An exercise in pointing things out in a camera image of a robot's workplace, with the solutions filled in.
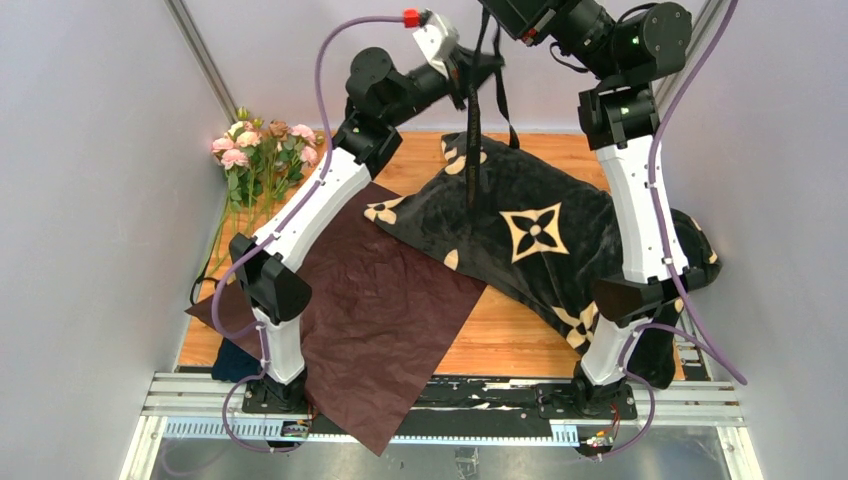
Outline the black floral plush blanket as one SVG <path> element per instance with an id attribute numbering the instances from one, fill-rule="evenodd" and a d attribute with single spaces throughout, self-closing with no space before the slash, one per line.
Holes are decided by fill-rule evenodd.
<path id="1" fill-rule="evenodd" d="M 579 355 L 600 316 L 591 292 L 622 270 L 611 196 L 531 153 L 483 137 L 490 207 L 466 204 L 466 136 L 441 138 L 444 167 L 418 192 L 364 209 L 389 235 L 522 303 Z"/>

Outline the pink fake flower bouquet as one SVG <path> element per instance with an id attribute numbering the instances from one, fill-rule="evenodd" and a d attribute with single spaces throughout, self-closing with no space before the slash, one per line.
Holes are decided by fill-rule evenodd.
<path id="1" fill-rule="evenodd" d="M 325 134 L 307 125 L 267 122 L 244 106 L 236 110 L 236 121 L 210 147 L 226 191 L 216 238 L 197 275 L 197 285 L 223 271 L 226 234 L 249 236 L 260 221 L 270 219 L 272 208 L 317 166 L 324 143 Z"/>

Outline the dark red wrapping paper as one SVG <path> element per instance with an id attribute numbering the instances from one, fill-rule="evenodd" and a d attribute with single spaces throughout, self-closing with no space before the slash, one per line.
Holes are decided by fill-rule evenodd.
<path id="1" fill-rule="evenodd" d="M 394 198 L 367 186 L 319 236 L 299 271 L 312 289 L 301 318 L 306 397 L 375 455 L 485 288 L 366 219 L 370 204 Z"/>

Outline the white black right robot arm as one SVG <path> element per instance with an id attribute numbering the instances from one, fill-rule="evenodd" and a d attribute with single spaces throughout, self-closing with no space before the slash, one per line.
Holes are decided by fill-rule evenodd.
<path id="1" fill-rule="evenodd" d="M 554 40 L 597 80 L 579 96 L 579 122 L 610 187 L 623 266 L 593 284 L 600 316 L 570 392 L 577 413 L 596 417 L 624 383 L 642 329 L 696 279 L 672 224 L 652 89 L 685 67 L 692 16 L 673 1 L 648 2 L 619 17 L 595 1 L 486 1 L 483 9 L 514 40 Z"/>

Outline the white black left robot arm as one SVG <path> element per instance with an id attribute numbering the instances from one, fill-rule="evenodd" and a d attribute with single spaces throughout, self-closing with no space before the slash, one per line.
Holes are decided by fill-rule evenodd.
<path id="1" fill-rule="evenodd" d="M 283 413 L 306 400 L 306 367 L 300 320 L 312 289 L 298 271 L 320 234 L 383 170 L 402 142 L 398 126 L 443 98 L 459 110 L 472 89 L 501 74 L 499 54 L 454 47 L 445 70 L 425 63 L 399 72 L 379 47 L 360 51 L 345 84 L 346 118 L 308 181 L 252 237 L 230 242 L 236 277 L 260 325 L 262 351 L 258 384 Z"/>

